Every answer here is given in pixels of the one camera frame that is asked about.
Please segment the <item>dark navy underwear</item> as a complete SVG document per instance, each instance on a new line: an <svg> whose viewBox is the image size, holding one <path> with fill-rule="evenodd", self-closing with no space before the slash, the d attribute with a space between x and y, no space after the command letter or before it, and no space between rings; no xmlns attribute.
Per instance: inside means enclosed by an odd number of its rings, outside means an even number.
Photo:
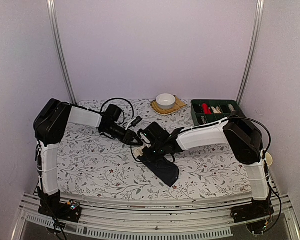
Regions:
<svg viewBox="0 0 300 240"><path fill-rule="evenodd" d="M146 156L139 156L138 159L170 188L179 179L179 168L164 157L149 159Z"/></svg>

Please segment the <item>black striped underwear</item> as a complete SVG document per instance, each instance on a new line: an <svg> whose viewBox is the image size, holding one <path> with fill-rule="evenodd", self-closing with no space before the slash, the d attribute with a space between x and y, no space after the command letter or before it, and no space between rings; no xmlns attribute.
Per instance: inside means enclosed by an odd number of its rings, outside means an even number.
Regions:
<svg viewBox="0 0 300 240"><path fill-rule="evenodd" d="M201 106L200 104L194 103L194 104L192 105L192 107L193 107L194 112L195 112L196 114L204 114L204 110L203 110L203 108L202 108L202 106Z"/></svg>

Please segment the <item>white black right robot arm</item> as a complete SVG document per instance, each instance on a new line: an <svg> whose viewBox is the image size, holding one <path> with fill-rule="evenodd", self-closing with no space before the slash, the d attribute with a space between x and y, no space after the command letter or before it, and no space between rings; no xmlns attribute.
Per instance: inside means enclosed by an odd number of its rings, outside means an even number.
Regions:
<svg viewBox="0 0 300 240"><path fill-rule="evenodd" d="M266 217L274 213L266 162L268 148L263 146L262 133L255 124L255 120L239 111L215 122L180 127L171 133L153 122L146 129L139 130L139 135L146 139L145 145L132 153L164 184L172 187L179 178L179 168L174 162L166 160L166 155L174 156L197 147L228 144L235 159L245 167L252 189L251 203L233 207L231 217L236 223Z"/></svg>

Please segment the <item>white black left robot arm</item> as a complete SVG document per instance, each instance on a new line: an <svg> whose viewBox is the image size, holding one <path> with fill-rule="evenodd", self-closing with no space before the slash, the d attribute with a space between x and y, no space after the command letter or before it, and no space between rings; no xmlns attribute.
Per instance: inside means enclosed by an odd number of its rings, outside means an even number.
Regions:
<svg viewBox="0 0 300 240"><path fill-rule="evenodd" d="M57 183L57 153L68 124L98 129L102 136L119 140L127 146L142 146L143 142L129 126L118 123L123 111L110 104L106 110L95 111L72 103L50 99L34 121L37 140L35 160L39 176L38 195L40 210L53 217L60 217L64 209L75 211L75 206L60 202L61 192Z"/></svg>

